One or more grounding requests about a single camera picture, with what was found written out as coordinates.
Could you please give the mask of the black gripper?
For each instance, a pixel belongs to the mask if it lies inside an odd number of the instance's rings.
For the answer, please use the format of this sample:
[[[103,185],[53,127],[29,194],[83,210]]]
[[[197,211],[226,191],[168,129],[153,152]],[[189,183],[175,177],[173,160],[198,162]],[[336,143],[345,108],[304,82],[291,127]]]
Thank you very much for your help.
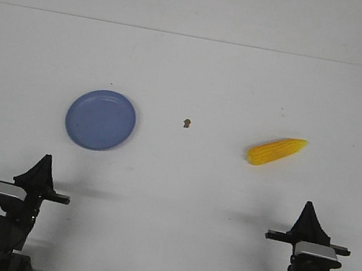
[[[309,217],[308,225],[308,232],[307,232],[307,240],[299,239],[297,237],[301,237],[304,234],[306,220]],[[295,224],[291,227],[287,233],[283,233],[281,231],[273,231],[268,230],[265,233],[266,239],[272,239],[288,244],[295,245],[301,241],[309,242],[316,244],[318,246],[327,246],[332,248],[336,254],[338,255],[345,255],[350,256],[350,250],[346,247],[330,244],[330,236],[326,234],[324,229],[319,223],[317,218],[314,206],[312,202],[306,202],[299,218],[295,222]]]
[[[15,176],[11,183],[22,187],[27,195],[23,202],[16,200],[0,201],[2,211],[8,215],[21,217],[36,217],[40,212],[43,201],[51,201],[63,205],[69,205],[70,197],[56,193],[52,175],[52,155],[45,155],[31,169],[25,173]]]

